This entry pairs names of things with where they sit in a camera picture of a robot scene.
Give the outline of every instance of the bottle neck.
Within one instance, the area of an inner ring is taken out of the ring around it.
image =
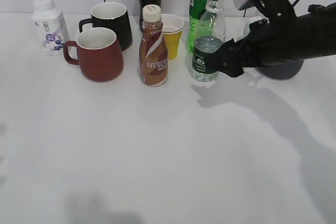
[[[143,25],[145,26],[145,28],[149,28],[149,29],[162,29],[163,23],[161,20],[157,22],[148,22],[144,20]]]

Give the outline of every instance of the white table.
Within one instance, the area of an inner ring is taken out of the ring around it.
[[[66,16],[72,38],[86,17]],[[182,43],[148,88],[136,20],[123,74],[99,84],[40,53],[30,14],[0,14],[0,223],[336,223],[336,57],[203,84]]]

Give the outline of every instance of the white bottle cap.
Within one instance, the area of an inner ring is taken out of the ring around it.
[[[147,22],[161,20],[161,8],[158,5],[146,5],[142,10],[143,19]]]
[[[34,9],[38,12],[55,9],[54,0],[34,0]]]

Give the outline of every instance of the water bottle label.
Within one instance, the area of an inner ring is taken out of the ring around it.
[[[204,73],[204,74],[213,74],[217,72],[217,71],[205,68],[204,58],[209,55],[211,54],[207,52],[202,52],[195,47],[194,56],[193,56],[193,69],[199,73]]]
[[[205,13],[205,6],[208,0],[191,0],[190,1],[190,16],[195,19],[200,19]]]

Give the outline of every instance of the cup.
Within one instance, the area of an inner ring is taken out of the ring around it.
[[[79,22],[79,31],[83,25],[92,23],[92,27],[105,27],[113,30],[124,51],[132,45],[132,30],[127,8],[116,2],[105,2],[95,5],[91,10],[91,18]]]
[[[69,47],[77,48],[78,60],[69,56]],[[64,58],[71,65],[79,65],[85,77],[97,82],[115,79],[124,66],[117,35],[103,27],[90,28],[82,32],[76,41],[66,42]]]
[[[174,60],[178,54],[184,20],[173,14],[162,14],[162,23],[162,31],[169,52],[169,60]]]

